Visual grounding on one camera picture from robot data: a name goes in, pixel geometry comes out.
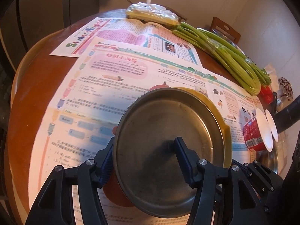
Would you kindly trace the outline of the orange plastic plate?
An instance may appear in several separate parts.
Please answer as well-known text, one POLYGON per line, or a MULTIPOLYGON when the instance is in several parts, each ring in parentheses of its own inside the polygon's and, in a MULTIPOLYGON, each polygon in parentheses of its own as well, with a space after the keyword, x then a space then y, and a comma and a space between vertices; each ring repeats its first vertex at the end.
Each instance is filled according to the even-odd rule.
POLYGON ((129 181, 125 168, 132 168, 134 164, 140 164, 145 154, 142 153, 142 146, 150 143, 151 135, 157 131, 149 122, 151 115, 142 113, 142 116, 135 117, 132 124, 124 125, 119 123, 114 127, 112 133, 117 135, 116 169, 104 185, 104 193, 114 204, 121 207, 133 207, 134 204, 128 197, 128 188, 133 187, 133 181, 129 181))

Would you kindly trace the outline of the yellow plastic plate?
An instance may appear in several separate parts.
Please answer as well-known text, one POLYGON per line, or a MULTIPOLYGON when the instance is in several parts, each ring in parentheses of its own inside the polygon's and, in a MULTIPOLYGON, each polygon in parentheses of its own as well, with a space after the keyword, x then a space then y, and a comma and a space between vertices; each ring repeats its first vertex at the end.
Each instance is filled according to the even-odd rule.
POLYGON ((225 123, 221 113, 219 112, 217 107, 213 104, 213 102, 204 94, 196 90, 185 88, 185 87, 178 87, 177 89, 184 90, 197 97, 200 101, 202 101, 203 104, 205 104, 205 106, 207 106, 207 108, 213 114, 222 132, 223 147, 224 147, 223 167, 229 168, 231 166, 231 161, 232 161, 232 139, 231 139, 230 127, 225 123))

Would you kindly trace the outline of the round metal pan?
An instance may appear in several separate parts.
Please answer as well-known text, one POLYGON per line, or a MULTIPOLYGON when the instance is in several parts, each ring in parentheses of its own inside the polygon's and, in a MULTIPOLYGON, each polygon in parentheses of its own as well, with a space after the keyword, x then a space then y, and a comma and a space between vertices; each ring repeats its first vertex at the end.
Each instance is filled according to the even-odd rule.
MULTIPOLYGON (((177 88, 159 88, 139 97, 119 123, 132 124, 135 117, 148 113, 157 132, 142 146, 140 164, 125 168, 125 177, 133 181, 128 197, 141 211, 160 218, 175 218, 190 213, 195 190, 184 181, 174 153, 177 137, 200 158, 223 167, 224 147, 220 127, 207 106, 194 95, 177 88)), ((113 145, 116 169, 117 135, 113 145)))

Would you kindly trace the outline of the red instant noodle cup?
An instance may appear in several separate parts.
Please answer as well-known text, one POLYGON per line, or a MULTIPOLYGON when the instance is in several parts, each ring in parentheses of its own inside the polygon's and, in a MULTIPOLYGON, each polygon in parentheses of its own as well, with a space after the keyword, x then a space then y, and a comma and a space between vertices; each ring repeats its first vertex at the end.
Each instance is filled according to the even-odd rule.
POLYGON ((255 115, 243 127, 244 142, 250 151, 273 150, 273 135, 267 118, 262 110, 256 109, 255 115))

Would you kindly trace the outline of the spotted patterned object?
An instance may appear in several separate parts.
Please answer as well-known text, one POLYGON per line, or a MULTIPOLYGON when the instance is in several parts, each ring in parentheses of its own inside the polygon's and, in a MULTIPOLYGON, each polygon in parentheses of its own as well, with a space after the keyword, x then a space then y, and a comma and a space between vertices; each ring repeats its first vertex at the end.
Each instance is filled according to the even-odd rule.
POLYGON ((289 80, 284 77, 278 79, 279 84, 279 93, 278 96, 284 100, 292 101, 293 100, 293 89, 289 80))

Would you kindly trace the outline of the green celery bunch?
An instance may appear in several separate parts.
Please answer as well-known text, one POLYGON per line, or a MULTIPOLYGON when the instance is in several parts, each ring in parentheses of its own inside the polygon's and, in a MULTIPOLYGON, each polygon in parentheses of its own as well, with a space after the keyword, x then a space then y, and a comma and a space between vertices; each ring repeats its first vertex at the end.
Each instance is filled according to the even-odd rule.
POLYGON ((250 95, 271 85, 269 74, 225 39, 186 22, 175 26, 172 33, 215 58, 250 95))

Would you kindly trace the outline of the large worksheet newspaper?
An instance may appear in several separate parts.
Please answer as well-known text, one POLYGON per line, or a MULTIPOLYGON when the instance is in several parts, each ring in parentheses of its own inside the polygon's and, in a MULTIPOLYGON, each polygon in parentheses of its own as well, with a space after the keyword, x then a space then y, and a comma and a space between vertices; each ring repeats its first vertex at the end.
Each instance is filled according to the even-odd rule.
POLYGON ((230 127, 233 157, 250 160, 242 128, 262 105, 257 97, 214 74, 200 60, 96 38, 80 53, 48 104, 34 140, 28 196, 33 205, 52 169, 76 167, 104 149, 122 115, 158 87, 191 88, 209 98, 230 127))

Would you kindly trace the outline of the steel tray behind celery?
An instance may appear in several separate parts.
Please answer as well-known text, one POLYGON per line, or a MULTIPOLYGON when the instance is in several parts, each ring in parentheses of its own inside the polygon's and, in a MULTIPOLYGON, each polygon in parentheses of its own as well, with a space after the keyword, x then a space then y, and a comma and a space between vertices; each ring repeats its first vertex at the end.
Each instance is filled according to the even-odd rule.
POLYGON ((208 36, 210 39, 212 39, 212 40, 222 44, 223 46, 227 47, 228 49, 230 49, 234 53, 236 53, 240 56, 246 56, 245 53, 235 43, 230 41, 230 39, 228 39, 227 37, 225 37, 221 33, 216 33, 215 34, 215 33, 212 33, 210 31, 207 31, 207 30, 205 30, 203 28, 200 28, 200 27, 198 27, 197 30, 202 32, 206 36, 208 36))

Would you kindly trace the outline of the wooden chair back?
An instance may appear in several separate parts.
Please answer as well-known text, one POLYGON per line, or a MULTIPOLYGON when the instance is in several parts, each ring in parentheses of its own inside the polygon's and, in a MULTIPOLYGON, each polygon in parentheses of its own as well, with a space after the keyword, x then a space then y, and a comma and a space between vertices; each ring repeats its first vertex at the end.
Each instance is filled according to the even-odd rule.
POLYGON ((235 44, 237 44, 241 38, 240 33, 218 17, 213 17, 209 31, 216 32, 218 35, 223 35, 235 44))

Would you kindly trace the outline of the student english newspaper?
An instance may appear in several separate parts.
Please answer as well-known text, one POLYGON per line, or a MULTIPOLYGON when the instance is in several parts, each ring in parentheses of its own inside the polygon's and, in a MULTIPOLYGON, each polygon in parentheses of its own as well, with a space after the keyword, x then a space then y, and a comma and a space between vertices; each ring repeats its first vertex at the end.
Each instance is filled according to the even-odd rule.
POLYGON ((172 31, 154 22, 143 23, 128 18, 97 17, 71 34, 50 54, 78 58, 94 37, 142 46, 202 65, 195 47, 172 31))

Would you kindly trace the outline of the dark refrigerator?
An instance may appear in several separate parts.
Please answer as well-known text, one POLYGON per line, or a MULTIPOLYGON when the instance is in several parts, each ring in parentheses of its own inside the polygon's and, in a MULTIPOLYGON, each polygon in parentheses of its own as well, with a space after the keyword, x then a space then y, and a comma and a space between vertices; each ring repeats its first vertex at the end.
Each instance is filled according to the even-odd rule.
POLYGON ((35 43, 98 11, 99 0, 1 0, 1 66, 14 75, 35 43))

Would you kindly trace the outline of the plastic bag yellow food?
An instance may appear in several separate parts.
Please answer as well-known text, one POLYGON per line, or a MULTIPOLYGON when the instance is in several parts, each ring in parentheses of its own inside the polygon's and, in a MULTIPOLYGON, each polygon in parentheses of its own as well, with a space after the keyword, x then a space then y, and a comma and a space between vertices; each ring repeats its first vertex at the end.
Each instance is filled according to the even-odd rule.
POLYGON ((179 25, 179 18, 174 12, 164 6, 152 4, 152 0, 146 0, 145 3, 131 4, 126 10, 126 16, 131 19, 155 22, 169 27, 179 25))

